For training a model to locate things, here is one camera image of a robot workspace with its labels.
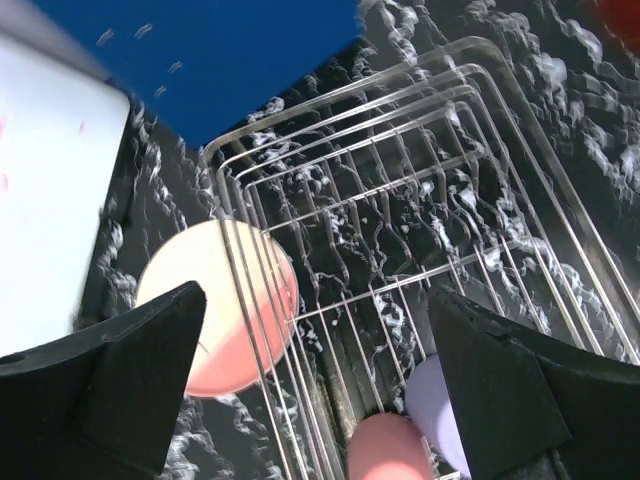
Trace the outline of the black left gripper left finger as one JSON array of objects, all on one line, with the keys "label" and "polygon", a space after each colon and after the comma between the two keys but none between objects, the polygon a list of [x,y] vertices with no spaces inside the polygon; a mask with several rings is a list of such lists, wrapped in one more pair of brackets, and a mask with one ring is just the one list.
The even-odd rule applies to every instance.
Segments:
[{"label": "black left gripper left finger", "polygon": [[163,472],[206,309],[188,281],[122,315],[1,359],[4,479]]}]

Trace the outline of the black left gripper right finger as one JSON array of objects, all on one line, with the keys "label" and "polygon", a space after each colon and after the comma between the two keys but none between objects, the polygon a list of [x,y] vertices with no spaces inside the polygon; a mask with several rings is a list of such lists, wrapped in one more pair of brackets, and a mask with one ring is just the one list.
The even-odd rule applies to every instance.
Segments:
[{"label": "black left gripper right finger", "polygon": [[429,289],[428,315],[472,478],[638,478],[638,366],[447,287]]}]

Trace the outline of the cream and pink plate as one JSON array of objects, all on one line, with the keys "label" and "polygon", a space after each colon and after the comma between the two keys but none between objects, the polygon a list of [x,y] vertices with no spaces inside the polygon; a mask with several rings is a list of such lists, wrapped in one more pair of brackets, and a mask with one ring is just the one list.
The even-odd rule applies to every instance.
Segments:
[{"label": "cream and pink plate", "polygon": [[187,281],[200,285],[207,306],[186,394],[214,398],[256,384],[282,359],[299,311],[284,249],[241,221],[201,222],[154,254],[138,280],[136,303]]}]

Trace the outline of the wire dish rack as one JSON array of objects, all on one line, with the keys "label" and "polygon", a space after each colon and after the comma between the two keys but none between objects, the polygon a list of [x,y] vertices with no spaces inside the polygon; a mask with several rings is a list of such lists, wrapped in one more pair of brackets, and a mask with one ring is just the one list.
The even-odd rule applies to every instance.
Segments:
[{"label": "wire dish rack", "polygon": [[342,479],[356,424],[401,412],[444,286],[635,363],[639,303],[507,60],[468,36],[209,143],[276,479]]}]

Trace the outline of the red bowl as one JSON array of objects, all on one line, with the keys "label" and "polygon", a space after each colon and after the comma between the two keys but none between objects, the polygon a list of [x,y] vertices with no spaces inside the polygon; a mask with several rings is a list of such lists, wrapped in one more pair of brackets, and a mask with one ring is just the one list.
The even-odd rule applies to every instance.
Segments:
[{"label": "red bowl", "polygon": [[607,28],[624,46],[639,53],[639,0],[600,0],[597,8]]}]

